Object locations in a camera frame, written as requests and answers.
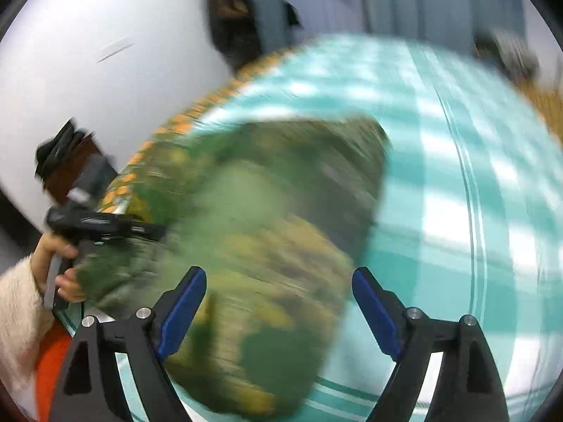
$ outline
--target blue gripper pad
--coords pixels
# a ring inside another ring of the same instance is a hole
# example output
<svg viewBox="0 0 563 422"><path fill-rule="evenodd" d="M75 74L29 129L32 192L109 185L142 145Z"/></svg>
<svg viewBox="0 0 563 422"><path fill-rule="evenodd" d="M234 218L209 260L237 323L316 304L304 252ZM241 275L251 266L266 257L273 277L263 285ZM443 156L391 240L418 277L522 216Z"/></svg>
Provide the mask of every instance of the blue gripper pad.
<svg viewBox="0 0 563 422"><path fill-rule="evenodd" d="M207 278L204 270L198 268L185 290L179 296L178 302L172 307L160 328L160 342L156 351L160 361L178 352L184 340L191 321L194 319L199 305L205 295Z"/></svg>
<svg viewBox="0 0 563 422"><path fill-rule="evenodd" d="M381 352L390 356L395 362L398 361L402 353L399 329L359 269L352 275L352 293Z"/></svg>

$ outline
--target folded camouflage garment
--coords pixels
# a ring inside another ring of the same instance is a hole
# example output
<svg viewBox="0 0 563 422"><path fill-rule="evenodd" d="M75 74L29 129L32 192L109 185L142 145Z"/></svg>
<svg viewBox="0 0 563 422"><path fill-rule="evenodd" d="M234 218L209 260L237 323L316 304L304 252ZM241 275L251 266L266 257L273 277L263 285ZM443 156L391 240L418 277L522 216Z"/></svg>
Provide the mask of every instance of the folded camouflage garment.
<svg viewBox="0 0 563 422"><path fill-rule="evenodd" d="M167 370L214 412L292 414L350 295L386 144L362 116L245 123L156 142L136 166L128 213L169 225L167 236L101 246L80 282L121 318L201 266L207 293Z"/></svg>

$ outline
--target white fleece jacket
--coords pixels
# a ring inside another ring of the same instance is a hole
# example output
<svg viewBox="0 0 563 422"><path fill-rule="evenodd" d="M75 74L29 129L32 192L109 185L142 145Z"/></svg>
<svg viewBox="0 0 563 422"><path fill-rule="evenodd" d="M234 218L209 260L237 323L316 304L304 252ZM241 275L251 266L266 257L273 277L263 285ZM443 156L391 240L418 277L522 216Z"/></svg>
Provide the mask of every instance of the white fleece jacket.
<svg viewBox="0 0 563 422"><path fill-rule="evenodd" d="M12 395L33 377L39 343L53 324L29 266L29 257L0 276L0 379Z"/></svg>

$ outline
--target checkered tablecloth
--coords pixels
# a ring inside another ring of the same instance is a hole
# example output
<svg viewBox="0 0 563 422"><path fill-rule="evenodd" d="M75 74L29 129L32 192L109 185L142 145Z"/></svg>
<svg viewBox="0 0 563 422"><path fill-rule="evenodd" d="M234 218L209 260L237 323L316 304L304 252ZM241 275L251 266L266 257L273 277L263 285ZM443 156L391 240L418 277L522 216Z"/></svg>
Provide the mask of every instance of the checkered tablecloth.
<svg viewBox="0 0 563 422"><path fill-rule="evenodd" d="M351 111L373 116L391 142L362 263L406 306L454 321L475 315L511 421L527 421L563 367L563 155L502 77L428 46L330 36L255 78L185 137ZM393 365L350 297L324 369L291 421L363 422ZM426 416L439 367L434 354L413 421ZM146 420L124 357L120 370L133 412ZM178 391L210 422L239 420Z"/></svg>

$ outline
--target red fabric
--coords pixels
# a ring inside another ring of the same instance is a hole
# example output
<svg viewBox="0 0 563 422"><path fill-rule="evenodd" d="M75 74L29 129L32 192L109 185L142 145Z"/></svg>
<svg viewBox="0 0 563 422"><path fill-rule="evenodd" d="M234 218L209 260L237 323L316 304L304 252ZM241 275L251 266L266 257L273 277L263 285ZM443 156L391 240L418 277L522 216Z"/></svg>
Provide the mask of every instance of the red fabric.
<svg viewBox="0 0 563 422"><path fill-rule="evenodd" d="M59 320L47 332L39 346L36 362L36 399L39 421L47 422L51 400L57 384L58 372L67 353L71 337Z"/></svg>

